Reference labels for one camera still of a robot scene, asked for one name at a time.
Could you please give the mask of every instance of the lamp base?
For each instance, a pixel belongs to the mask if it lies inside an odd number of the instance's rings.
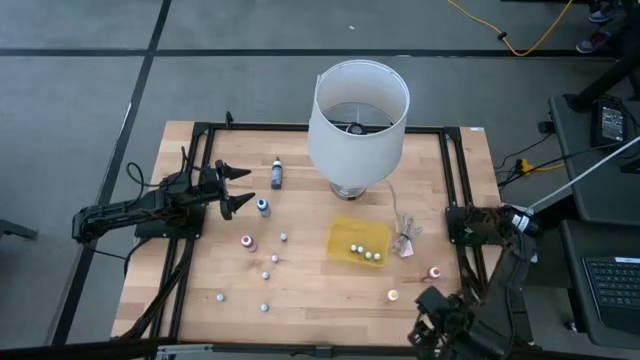
[[[367,190],[366,187],[347,188],[332,182],[329,184],[331,186],[331,191],[333,191],[333,193],[342,200],[355,200],[362,196],[365,190]]]

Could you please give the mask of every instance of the yellow tray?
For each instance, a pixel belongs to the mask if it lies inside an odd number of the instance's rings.
[[[381,267],[387,262],[390,237],[389,228],[384,223],[336,216],[329,226],[327,254],[333,260]],[[364,247],[364,252],[352,252],[353,244]],[[367,251],[380,254],[380,260],[365,259]]]

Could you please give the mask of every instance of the lamp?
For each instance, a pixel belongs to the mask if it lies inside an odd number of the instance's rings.
[[[367,119],[338,127],[324,114],[341,104],[374,107],[392,125],[375,133],[367,133]],[[357,199],[368,185],[393,172],[402,156],[408,110],[407,84],[386,65],[351,60],[318,76],[309,120],[309,156],[339,198]]]

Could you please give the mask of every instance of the yellow cable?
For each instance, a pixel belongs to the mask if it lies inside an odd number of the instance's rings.
[[[549,166],[549,167],[546,167],[546,168],[538,168],[538,169],[535,169],[534,171],[552,171],[552,170],[555,170],[555,169],[559,169],[561,167],[564,167],[564,164]]]
[[[502,30],[498,29],[496,26],[494,26],[491,23],[488,23],[480,18],[477,18],[471,14],[469,14],[465,9],[463,9],[460,5],[454,3],[452,0],[447,0],[449,2],[449,4],[455,6],[456,8],[458,8],[458,10],[462,11],[463,14],[467,15],[469,18],[484,24],[490,28],[492,28],[493,30],[495,30],[498,34],[502,34]],[[511,46],[511,44],[509,43],[509,40],[507,40],[507,37],[503,37],[502,41],[505,43],[505,45],[507,45],[507,47],[509,48],[509,50],[511,50],[511,52],[513,53],[513,55],[515,56],[527,56],[529,55],[533,50],[535,50],[540,44],[542,44],[542,42],[547,38],[547,36],[549,36],[549,34],[551,33],[551,31],[553,31],[553,28],[556,27],[556,25],[558,25],[558,22],[560,21],[560,19],[562,19],[562,17],[564,16],[564,14],[567,12],[567,10],[569,9],[569,6],[571,6],[571,3],[573,3],[573,0],[569,0],[569,2],[567,3],[567,5],[564,7],[564,9],[562,9],[562,12],[560,12],[560,15],[558,15],[558,17],[556,18],[556,21],[553,22],[553,24],[551,24],[551,26],[549,27],[549,29],[547,29],[547,31],[544,33],[544,35],[542,35],[542,37],[540,38],[540,40],[538,40],[538,42],[535,43],[535,45],[533,45],[531,47],[531,49],[523,52],[523,53],[519,53],[517,51],[515,51],[513,49],[513,47]]]

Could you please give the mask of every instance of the wooden table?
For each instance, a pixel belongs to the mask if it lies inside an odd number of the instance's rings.
[[[152,182],[179,169],[180,147],[188,148],[193,125],[167,123]],[[474,203],[500,205],[484,130],[461,128],[461,135]],[[270,218],[262,218],[251,202],[232,221],[223,221],[217,206],[209,208],[203,234],[195,243],[179,341],[408,346],[406,336],[418,314],[416,297],[431,284],[445,295],[460,288],[455,249],[444,221],[448,200],[437,136],[406,135],[402,159],[389,180],[398,210],[413,215],[424,232],[414,242],[415,255],[390,255],[383,268],[330,261],[325,245],[335,215],[384,222],[395,235],[392,196],[385,183],[370,186],[356,201],[338,199],[311,163],[306,132],[217,130],[213,145],[211,163],[223,159],[252,170],[228,182],[229,192],[255,191],[256,199],[267,199],[273,211]],[[462,203],[455,152],[449,145]],[[284,166],[282,190],[270,188],[276,156]],[[281,233],[288,234],[286,243],[280,241]],[[244,234],[257,241],[255,253],[240,245]],[[131,259],[113,335],[129,329],[156,295],[167,243],[153,239]],[[484,247],[488,274],[499,250]],[[280,257],[279,263],[270,260],[273,254]],[[431,266],[440,267],[442,277],[421,282]],[[261,278],[264,271],[271,273],[269,280]],[[386,301],[390,289],[399,292],[396,302]],[[216,300],[219,293],[226,301]],[[266,313],[260,311],[263,303],[270,307]],[[172,308],[169,299],[161,335],[168,332]]]

